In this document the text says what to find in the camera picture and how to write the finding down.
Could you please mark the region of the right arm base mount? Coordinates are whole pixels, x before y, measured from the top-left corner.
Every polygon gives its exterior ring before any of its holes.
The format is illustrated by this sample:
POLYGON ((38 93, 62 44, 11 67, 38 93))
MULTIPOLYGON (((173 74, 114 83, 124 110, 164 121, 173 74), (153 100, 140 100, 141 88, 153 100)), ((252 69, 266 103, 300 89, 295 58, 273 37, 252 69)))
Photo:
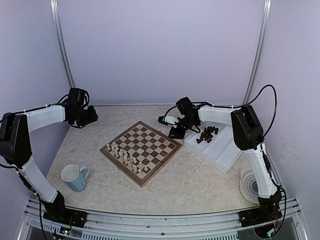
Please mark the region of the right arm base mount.
POLYGON ((280 219, 283 215, 279 206, 259 206, 257 208, 243 210, 238 213, 242 227, 249 227, 280 219))

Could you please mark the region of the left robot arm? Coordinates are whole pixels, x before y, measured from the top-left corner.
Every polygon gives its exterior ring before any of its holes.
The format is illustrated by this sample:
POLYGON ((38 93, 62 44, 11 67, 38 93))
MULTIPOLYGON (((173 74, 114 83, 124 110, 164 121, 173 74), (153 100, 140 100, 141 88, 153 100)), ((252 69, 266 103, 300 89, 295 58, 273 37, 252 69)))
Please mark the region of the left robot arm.
POLYGON ((7 162, 5 168, 15 169, 31 191, 43 202, 53 204, 59 193, 35 163, 30 134, 64 122, 82 129, 97 120, 89 93, 80 88, 71 88, 57 103, 5 113, 0 121, 0 155, 7 162))

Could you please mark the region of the white plastic tray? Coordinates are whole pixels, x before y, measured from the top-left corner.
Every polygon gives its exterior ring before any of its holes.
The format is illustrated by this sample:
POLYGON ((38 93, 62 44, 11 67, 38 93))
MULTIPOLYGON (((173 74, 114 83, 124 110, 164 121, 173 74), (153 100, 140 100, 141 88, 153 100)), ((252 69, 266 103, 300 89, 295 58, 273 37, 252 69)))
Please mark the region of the white plastic tray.
POLYGON ((226 174, 242 154, 242 151, 235 145, 233 131, 229 125, 209 121, 203 122, 199 129, 203 131, 207 127, 218 128, 217 134, 213 134, 212 141, 203 140, 197 143, 201 134, 193 132, 184 139, 184 146, 226 174))

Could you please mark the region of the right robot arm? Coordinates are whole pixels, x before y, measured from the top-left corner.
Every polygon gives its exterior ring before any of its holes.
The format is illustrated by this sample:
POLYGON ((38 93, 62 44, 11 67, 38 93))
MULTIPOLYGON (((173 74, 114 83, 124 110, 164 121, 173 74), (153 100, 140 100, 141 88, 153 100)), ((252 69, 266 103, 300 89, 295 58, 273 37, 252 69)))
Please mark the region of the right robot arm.
POLYGON ((271 165, 265 152, 262 125, 249 104, 243 106, 218 106, 207 102, 191 102, 180 99, 175 107, 183 116, 167 113, 158 120, 170 125, 169 137, 182 139, 184 146, 223 173, 227 173, 241 154, 251 164, 258 188, 256 218, 266 222, 279 208, 281 190, 273 182, 271 165), (222 128, 213 135, 211 142, 194 141, 210 124, 222 128))

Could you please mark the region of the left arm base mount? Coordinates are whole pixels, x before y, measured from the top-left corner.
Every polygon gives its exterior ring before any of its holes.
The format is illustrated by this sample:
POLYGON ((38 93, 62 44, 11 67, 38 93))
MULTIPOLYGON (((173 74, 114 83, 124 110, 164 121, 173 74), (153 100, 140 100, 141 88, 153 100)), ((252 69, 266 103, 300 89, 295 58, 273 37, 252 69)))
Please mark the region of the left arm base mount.
POLYGON ((49 213, 47 211, 43 214, 43 217, 46 220, 78 228, 84 228, 87 216, 87 212, 71 208, 66 208, 62 216, 58 216, 57 213, 49 213))

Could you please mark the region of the wooden chess board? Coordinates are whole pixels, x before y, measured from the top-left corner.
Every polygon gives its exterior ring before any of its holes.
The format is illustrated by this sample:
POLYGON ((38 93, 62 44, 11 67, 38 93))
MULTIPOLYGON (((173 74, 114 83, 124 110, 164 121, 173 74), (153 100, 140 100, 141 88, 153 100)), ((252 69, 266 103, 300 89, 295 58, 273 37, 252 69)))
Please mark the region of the wooden chess board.
POLYGON ((138 121, 105 144, 100 152, 139 187, 144 187, 183 145, 138 121))

